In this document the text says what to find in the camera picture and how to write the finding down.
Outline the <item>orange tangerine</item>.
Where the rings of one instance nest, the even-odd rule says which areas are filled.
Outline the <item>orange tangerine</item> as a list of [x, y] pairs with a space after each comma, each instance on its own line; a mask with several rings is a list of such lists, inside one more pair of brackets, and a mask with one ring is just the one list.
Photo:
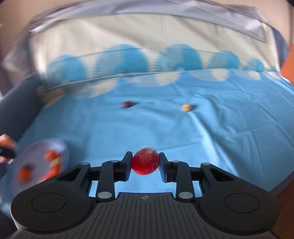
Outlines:
[[17, 179], [21, 183], [27, 183], [31, 179], [32, 167], [29, 165], [25, 165], [21, 168], [21, 170], [17, 174]]

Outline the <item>small red fruit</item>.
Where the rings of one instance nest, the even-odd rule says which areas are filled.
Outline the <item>small red fruit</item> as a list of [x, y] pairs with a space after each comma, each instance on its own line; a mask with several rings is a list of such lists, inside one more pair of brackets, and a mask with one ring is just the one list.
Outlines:
[[158, 153], [150, 148], [144, 147], [139, 150], [131, 160], [132, 170], [138, 175], [149, 175], [159, 167]]

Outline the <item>orange-pink fruit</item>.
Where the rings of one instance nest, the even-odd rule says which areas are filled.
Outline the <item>orange-pink fruit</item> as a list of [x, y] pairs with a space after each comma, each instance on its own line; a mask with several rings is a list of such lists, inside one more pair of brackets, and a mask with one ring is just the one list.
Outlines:
[[59, 157], [60, 157], [60, 153], [51, 149], [45, 153], [44, 160], [47, 162], [52, 162], [53, 160], [55, 160]]

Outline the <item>pink fruit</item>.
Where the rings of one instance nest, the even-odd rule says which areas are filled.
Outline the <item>pink fruit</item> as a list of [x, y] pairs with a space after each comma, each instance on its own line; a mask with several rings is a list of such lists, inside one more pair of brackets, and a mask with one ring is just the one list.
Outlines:
[[59, 156], [51, 161], [50, 169], [54, 169], [54, 170], [59, 171], [60, 167], [61, 167], [61, 157]]

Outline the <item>beige longan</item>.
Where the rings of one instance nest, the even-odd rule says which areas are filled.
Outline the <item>beige longan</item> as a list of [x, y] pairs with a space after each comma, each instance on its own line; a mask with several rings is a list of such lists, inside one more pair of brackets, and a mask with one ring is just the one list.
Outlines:
[[189, 112], [192, 110], [192, 106], [190, 104], [183, 104], [181, 109], [183, 112]]

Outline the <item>dark red jujube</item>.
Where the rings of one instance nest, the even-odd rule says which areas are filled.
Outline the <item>dark red jujube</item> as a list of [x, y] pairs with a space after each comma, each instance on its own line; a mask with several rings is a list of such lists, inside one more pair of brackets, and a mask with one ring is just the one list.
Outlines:
[[133, 105], [133, 102], [132, 101], [124, 101], [122, 103], [122, 107], [123, 108], [130, 108], [130, 107], [132, 107], [132, 105]]

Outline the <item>orange fruit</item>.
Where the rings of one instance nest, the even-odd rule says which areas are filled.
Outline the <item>orange fruit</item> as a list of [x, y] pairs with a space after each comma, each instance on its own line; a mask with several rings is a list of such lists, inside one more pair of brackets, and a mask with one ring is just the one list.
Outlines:
[[48, 170], [48, 172], [41, 178], [40, 182], [48, 180], [48, 179], [58, 175], [59, 173], [60, 173], [60, 166], [55, 165]]

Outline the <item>light blue round plate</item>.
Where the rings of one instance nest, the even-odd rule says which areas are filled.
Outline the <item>light blue round plate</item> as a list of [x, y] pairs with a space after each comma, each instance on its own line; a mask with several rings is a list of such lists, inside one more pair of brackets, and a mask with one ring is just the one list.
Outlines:
[[[47, 151], [51, 149], [60, 153], [60, 172], [65, 170], [69, 160], [69, 149], [65, 142], [56, 138], [44, 139], [25, 149], [23, 153], [16, 157], [11, 167], [10, 182], [13, 183], [15, 187], [18, 187], [20, 190], [40, 183], [41, 178], [50, 169], [50, 162], [44, 160], [44, 155]], [[21, 183], [17, 179], [17, 174], [25, 165], [29, 165], [32, 167], [31, 179], [27, 183]]]

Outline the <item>blue patterned sofa cloth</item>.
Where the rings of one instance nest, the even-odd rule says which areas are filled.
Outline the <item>blue patterned sofa cloth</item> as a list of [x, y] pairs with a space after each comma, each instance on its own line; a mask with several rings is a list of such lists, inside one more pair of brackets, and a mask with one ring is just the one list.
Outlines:
[[123, 14], [25, 32], [15, 47], [29, 53], [44, 106], [18, 154], [58, 138], [69, 167], [100, 166], [149, 146], [276, 189], [293, 175], [293, 85], [279, 71], [283, 38], [261, 29], [264, 41], [183, 16]]

